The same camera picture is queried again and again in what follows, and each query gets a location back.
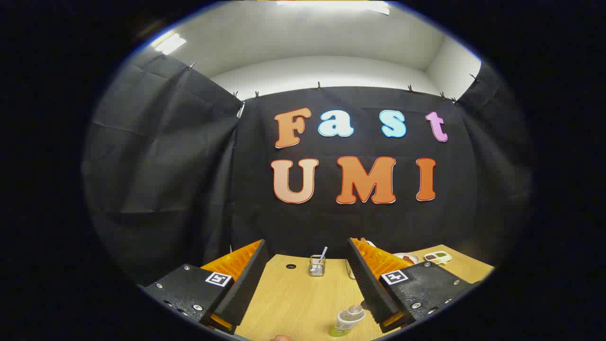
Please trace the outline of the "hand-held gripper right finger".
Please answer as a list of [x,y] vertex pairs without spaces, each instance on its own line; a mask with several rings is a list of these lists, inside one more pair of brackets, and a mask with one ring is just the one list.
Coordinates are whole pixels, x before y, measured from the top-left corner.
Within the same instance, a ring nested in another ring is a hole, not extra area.
[[431,261],[414,264],[358,238],[347,244],[347,261],[382,332],[425,320],[476,287]]

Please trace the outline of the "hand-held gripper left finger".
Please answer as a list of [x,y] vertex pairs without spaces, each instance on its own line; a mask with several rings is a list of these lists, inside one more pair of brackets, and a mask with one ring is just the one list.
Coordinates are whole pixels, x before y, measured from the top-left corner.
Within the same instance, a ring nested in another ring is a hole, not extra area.
[[183,264],[139,288],[165,308],[233,335],[240,326],[269,260],[266,240],[203,266]]

